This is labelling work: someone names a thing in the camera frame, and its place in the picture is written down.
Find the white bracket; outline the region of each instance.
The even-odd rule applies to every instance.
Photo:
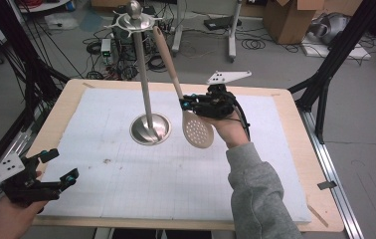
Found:
[[[16,152],[11,152],[0,163],[0,183],[24,170],[25,166]]]
[[[208,85],[216,85],[216,84],[225,84],[228,82],[233,82],[238,79],[242,79],[245,77],[249,77],[252,75],[250,71],[247,72],[217,72],[213,74],[213,76],[207,80]]]

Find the cardboard box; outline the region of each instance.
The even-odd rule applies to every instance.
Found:
[[[247,0],[242,1],[240,16],[244,17],[263,17],[265,6],[247,4]]]
[[[325,0],[324,8],[316,12],[317,17],[321,13],[342,13],[344,15],[353,16],[356,9],[361,5],[362,0]]]
[[[279,44],[298,44],[324,0],[269,0],[263,24]]]
[[[126,5],[129,0],[92,0],[92,7],[97,9],[115,9],[119,5]]]

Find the table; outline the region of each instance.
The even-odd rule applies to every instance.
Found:
[[[94,80],[71,80],[67,83],[49,117],[44,123],[28,155],[57,147],[70,118],[76,110],[80,98],[87,88],[140,90],[139,82],[108,82]],[[174,91],[173,85],[149,83],[151,91]],[[183,92],[205,92],[207,86],[181,85]],[[281,89],[227,87],[235,95],[273,97],[277,105],[286,140],[289,144],[296,170],[306,195],[312,221],[297,225],[300,231],[343,230],[336,204],[328,189],[320,190],[317,183],[325,181],[320,165],[300,119],[293,98],[289,91]],[[163,229],[203,229],[234,230],[232,222],[199,220],[152,220],[122,218],[84,218],[38,216],[35,225],[92,226],[92,227],[132,227]]]

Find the round metal base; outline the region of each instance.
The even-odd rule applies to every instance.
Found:
[[[132,138],[143,145],[156,145],[166,140],[172,130],[170,121],[165,116],[152,114],[153,128],[148,128],[147,115],[139,116],[131,124]]]

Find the spoon handle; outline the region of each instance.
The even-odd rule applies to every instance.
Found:
[[[172,57],[170,56],[169,49],[167,48],[166,41],[164,40],[163,33],[158,27],[153,27],[154,39],[156,40],[156,46],[159,49],[161,58],[169,73],[170,79],[172,79],[173,86],[175,87],[176,94],[179,99],[184,99],[182,95],[181,86],[179,85],[178,76],[176,75],[175,66],[173,66]]]

